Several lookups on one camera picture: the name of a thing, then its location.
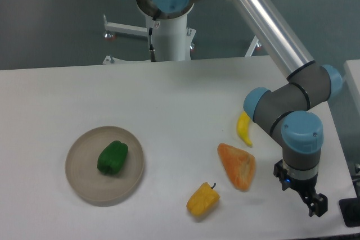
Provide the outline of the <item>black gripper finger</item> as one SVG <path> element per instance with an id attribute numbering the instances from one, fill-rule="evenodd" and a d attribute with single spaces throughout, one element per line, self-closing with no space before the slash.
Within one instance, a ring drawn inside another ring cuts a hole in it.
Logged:
<path id="1" fill-rule="evenodd" d="M 327 212 L 328 198 L 324 194 L 317 193 L 314 188 L 304 191 L 299 191 L 298 194 L 302 199 L 302 201 L 307 205 L 309 210 L 308 215 L 310 217 L 314 215 L 321 217 L 323 214 Z"/>

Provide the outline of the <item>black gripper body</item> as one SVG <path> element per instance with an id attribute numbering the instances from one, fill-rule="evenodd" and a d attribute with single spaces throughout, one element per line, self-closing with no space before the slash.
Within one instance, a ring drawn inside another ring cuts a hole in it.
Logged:
<path id="1" fill-rule="evenodd" d="M 273 175 L 279 179 L 282 190 L 296 191 L 304 203 L 317 203 L 320 196 L 316 193 L 318 165 L 309 170 L 297 170 L 280 160 L 274 165 Z"/>

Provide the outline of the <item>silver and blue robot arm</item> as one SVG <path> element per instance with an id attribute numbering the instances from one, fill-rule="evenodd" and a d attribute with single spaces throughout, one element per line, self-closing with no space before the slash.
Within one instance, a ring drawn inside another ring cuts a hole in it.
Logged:
<path id="1" fill-rule="evenodd" d="M 187 14 L 200 0 L 136 1 L 146 27 L 122 26 L 120 32 L 144 35 L 152 62 L 189 60 L 192 30 L 187 27 Z M 252 90 L 244 110 L 282 147 L 282 159 L 273 171 L 282 189 L 298 192 L 309 214 L 322 216 L 328 209 L 327 197 L 317 193 L 315 185 L 323 125 L 310 110 L 341 91 L 341 75 L 330 65 L 316 64 L 270 0 L 227 1 L 237 8 L 287 79 L 276 91 Z"/>

